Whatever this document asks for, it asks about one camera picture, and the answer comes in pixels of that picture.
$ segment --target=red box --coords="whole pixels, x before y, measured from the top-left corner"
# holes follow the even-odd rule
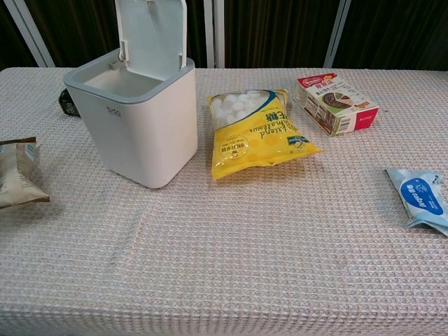
[[[369,128],[378,105],[335,73],[299,78],[294,100],[328,135]]]

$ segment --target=yellow bag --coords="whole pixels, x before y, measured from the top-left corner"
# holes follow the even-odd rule
[[[288,91],[249,90],[208,97],[215,128],[214,180],[321,152],[286,115]]]

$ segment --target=white trash can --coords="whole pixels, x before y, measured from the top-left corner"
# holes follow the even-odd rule
[[[185,0],[115,0],[120,48],[64,77],[105,165],[149,188],[197,150]]]

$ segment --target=blue packet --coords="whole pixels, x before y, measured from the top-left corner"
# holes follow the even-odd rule
[[[427,224],[448,236],[448,206],[443,200],[443,174],[425,170],[386,169],[406,208],[406,227]]]

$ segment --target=dark curtain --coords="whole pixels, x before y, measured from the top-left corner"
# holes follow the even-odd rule
[[[322,67],[339,0],[225,0],[225,67]]]
[[[79,67],[118,48],[114,0],[25,0],[57,67]],[[207,65],[203,0],[189,0],[188,55]]]
[[[448,1],[353,0],[333,67],[448,70]]]
[[[35,67],[33,55],[29,51],[19,29],[3,1],[0,1],[0,71],[9,67]]]

